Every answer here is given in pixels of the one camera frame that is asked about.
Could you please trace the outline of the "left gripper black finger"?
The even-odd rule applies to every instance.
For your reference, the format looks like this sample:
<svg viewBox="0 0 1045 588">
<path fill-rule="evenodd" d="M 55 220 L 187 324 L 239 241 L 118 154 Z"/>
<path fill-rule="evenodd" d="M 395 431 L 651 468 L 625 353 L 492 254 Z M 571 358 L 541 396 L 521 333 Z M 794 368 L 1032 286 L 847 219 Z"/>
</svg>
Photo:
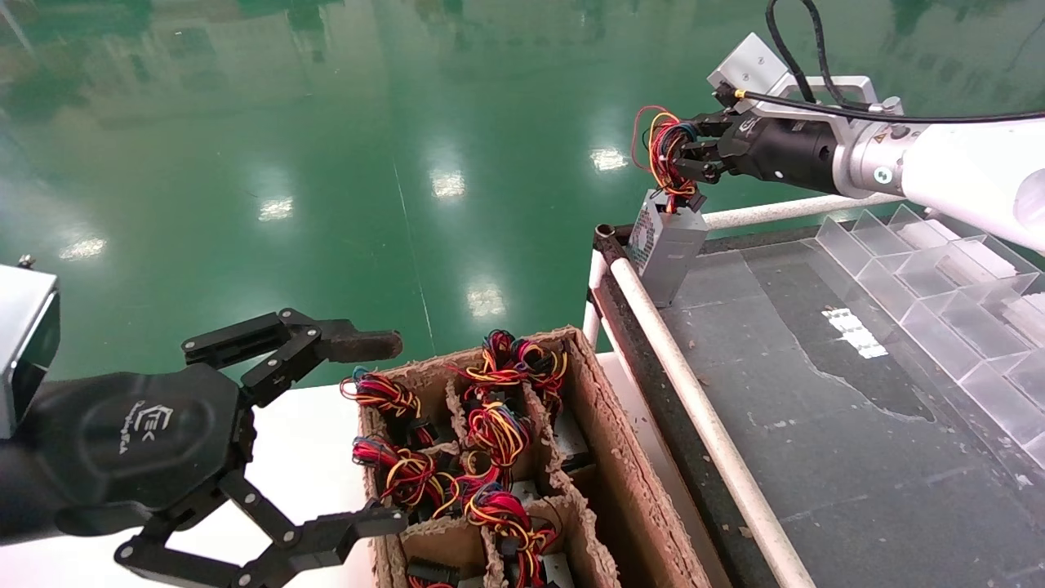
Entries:
<svg viewBox="0 0 1045 588">
<path fill-rule="evenodd" d="M 317 320 L 294 309 L 251 317 L 182 343 L 187 364 L 228 368 L 260 361 L 247 371 L 240 390 L 265 407 L 321 363 L 366 363 L 402 353 L 399 332 L 359 331 L 348 319 Z"/>
</svg>

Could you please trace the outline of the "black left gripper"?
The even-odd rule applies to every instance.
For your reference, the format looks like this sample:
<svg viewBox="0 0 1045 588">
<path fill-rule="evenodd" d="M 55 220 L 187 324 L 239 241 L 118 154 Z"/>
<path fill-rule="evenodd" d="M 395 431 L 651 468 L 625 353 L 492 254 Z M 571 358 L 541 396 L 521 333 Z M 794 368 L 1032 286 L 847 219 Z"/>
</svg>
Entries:
<svg viewBox="0 0 1045 588">
<path fill-rule="evenodd" d="M 246 480 L 253 411 L 230 377 L 205 364 L 117 372 L 38 391 L 2 442 L 2 543 L 143 530 L 114 555 L 135 577 L 176 587 L 284 587 L 336 567 L 363 539 L 397 535 L 408 517 L 370 500 L 301 525 Z M 269 537 L 235 565 L 167 547 L 230 501 Z"/>
</svg>

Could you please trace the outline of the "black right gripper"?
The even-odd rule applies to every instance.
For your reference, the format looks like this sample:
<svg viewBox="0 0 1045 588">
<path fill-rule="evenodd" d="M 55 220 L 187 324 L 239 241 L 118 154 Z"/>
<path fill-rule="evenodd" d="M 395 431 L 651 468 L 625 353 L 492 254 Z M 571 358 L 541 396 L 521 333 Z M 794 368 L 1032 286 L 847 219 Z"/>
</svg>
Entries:
<svg viewBox="0 0 1045 588">
<path fill-rule="evenodd" d="M 717 184 L 723 175 L 753 177 L 836 194 L 833 164 L 838 141 L 826 122 L 739 115 L 732 109 L 691 120 L 696 141 L 718 139 L 716 149 L 682 149 L 676 175 Z"/>
</svg>

